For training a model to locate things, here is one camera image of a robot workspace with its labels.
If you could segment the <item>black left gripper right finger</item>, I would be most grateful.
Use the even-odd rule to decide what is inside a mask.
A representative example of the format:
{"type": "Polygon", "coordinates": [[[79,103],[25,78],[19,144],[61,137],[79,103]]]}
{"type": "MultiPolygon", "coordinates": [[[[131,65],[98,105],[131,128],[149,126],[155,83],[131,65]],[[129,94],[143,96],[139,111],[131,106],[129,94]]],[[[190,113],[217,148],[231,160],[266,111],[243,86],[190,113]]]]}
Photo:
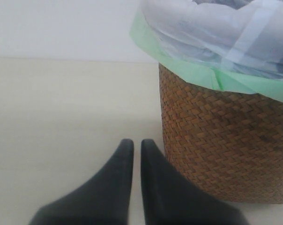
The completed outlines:
{"type": "Polygon", "coordinates": [[[246,225],[243,213],[181,175],[151,139],[141,142],[141,190],[148,225],[246,225]]]}

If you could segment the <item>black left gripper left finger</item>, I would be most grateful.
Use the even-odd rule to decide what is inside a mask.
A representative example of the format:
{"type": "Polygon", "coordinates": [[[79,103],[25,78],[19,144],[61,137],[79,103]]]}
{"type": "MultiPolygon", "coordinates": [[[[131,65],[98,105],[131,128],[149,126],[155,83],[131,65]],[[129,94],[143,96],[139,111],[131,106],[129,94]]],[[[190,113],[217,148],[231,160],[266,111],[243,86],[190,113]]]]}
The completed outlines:
{"type": "Polygon", "coordinates": [[[111,158],[87,182],[41,207],[31,225],[126,225],[133,179],[134,143],[121,140],[111,158]]]}

